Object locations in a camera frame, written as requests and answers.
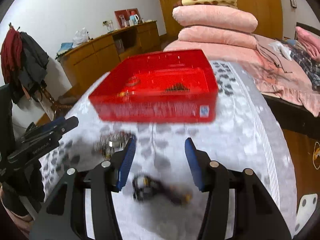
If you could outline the wooden sideboard desk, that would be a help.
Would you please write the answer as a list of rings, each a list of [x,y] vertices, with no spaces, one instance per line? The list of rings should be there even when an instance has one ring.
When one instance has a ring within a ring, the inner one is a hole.
[[[157,22],[149,21],[89,40],[57,60],[72,87],[83,94],[124,59],[160,49]]]

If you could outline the lower pink folded quilt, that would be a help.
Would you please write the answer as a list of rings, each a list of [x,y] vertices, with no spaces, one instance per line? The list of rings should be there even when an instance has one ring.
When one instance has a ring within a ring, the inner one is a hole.
[[[252,34],[201,25],[182,29],[178,34],[178,40],[185,42],[226,44],[249,49],[256,49],[258,44]]]

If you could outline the dark red hanging coat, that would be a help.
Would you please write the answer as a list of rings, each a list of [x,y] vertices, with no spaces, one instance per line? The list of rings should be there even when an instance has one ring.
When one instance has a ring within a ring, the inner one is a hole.
[[[9,27],[1,47],[1,68],[5,83],[17,82],[21,70],[21,52],[21,35]]]

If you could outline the pink folded quilt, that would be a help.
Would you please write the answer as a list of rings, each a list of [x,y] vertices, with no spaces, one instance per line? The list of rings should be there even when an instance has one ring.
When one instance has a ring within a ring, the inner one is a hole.
[[[204,25],[253,33],[258,20],[249,12],[218,5],[188,5],[176,7],[173,18],[183,27]]]
[[[178,34],[178,40],[185,42],[226,44],[249,49],[256,49],[258,44],[252,34],[201,25],[182,29]]]

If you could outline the blue folded cloth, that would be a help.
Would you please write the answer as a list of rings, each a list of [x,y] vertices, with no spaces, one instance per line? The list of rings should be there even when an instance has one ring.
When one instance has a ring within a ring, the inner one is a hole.
[[[68,52],[73,48],[73,42],[66,42],[66,43],[61,43],[61,47],[59,51],[57,52],[58,55],[61,55],[63,53]]]

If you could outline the silver metal wristwatch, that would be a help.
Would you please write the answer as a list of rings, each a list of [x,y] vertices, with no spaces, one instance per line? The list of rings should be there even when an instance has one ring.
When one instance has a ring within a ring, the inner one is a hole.
[[[104,160],[111,160],[116,152],[125,148],[131,137],[133,134],[125,131],[102,134],[100,139],[94,143],[94,153],[101,154]]]

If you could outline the white electric kettle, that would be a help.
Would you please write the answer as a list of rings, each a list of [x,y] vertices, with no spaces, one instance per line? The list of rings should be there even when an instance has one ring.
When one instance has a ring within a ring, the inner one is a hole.
[[[137,25],[139,23],[139,16],[135,11],[130,12],[130,25]]]

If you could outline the pink bed sheet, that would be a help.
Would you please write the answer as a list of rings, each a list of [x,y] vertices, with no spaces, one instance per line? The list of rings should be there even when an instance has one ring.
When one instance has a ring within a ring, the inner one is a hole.
[[[219,43],[200,43],[176,40],[164,51],[201,49],[208,60],[235,62],[250,74],[257,89],[263,93],[283,99],[294,105],[305,107],[313,116],[319,117],[319,92],[296,61],[289,61],[277,53],[271,59],[261,55],[263,48],[253,50]]]

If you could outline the plaid folded clothes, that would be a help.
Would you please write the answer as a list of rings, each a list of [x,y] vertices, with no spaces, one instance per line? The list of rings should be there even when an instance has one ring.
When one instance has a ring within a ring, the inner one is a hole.
[[[301,49],[292,48],[291,57],[301,66],[311,81],[312,89],[319,91],[319,63]]]

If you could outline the white plastic bag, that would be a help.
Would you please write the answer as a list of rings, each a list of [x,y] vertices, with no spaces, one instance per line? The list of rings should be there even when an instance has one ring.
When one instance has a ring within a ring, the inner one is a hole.
[[[76,48],[83,43],[89,41],[89,35],[86,28],[82,28],[81,30],[77,30],[73,37],[73,46],[72,48]]]

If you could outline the red picture frames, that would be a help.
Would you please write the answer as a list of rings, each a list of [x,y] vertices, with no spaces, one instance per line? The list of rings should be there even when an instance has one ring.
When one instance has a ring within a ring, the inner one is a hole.
[[[126,28],[126,27],[129,27],[131,26],[130,25],[130,12],[131,11],[135,11],[140,20],[139,20],[139,24],[142,23],[142,18],[139,14],[139,11],[137,8],[133,8],[133,9],[125,9],[125,10],[117,10],[114,12],[115,16],[116,16],[116,19],[118,21],[118,24],[120,26],[120,28]]]

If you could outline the beige folded garment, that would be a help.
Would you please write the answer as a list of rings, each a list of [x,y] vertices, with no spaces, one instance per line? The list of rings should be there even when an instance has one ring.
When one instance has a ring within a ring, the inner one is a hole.
[[[281,42],[254,34],[257,41],[259,53],[276,67],[281,68],[284,73],[292,73],[291,49]]]

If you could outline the pink folded towel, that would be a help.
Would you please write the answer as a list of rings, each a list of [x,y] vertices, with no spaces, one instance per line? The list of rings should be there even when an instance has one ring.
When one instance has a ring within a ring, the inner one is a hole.
[[[296,27],[296,34],[298,41],[306,48],[311,58],[319,62],[319,38],[301,27]]]

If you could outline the yellow round pendant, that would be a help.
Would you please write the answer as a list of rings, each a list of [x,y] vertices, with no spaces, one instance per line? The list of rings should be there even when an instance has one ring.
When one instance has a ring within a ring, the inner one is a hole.
[[[150,200],[157,193],[157,184],[147,175],[138,174],[132,181],[133,198],[139,202]]]

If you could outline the upper pink folded quilt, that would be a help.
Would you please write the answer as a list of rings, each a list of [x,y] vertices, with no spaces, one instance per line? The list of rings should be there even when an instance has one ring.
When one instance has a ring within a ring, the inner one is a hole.
[[[188,5],[176,7],[173,18],[183,27],[204,25],[253,33],[258,20],[249,12],[218,5]]]

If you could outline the red plastic tray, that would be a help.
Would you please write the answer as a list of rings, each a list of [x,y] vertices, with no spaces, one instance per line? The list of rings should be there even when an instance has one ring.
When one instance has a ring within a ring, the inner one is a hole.
[[[104,121],[207,123],[217,94],[208,59],[193,49],[129,57],[88,98]]]

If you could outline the wall telephone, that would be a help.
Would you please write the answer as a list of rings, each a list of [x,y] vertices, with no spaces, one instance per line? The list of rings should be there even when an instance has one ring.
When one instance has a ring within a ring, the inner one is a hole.
[[[296,9],[296,8],[297,8],[297,2],[296,2],[296,0],[290,0],[290,4],[291,4],[291,7],[292,7],[293,9]]]

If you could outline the black hanging jacket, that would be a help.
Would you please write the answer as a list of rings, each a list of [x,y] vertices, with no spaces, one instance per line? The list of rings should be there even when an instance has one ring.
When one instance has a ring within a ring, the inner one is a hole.
[[[17,104],[25,96],[34,97],[35,93],[46,87],[48,54],[27,33],[20,32],[22,41],[21,68],[12,74],[10,92],[13,103]]]

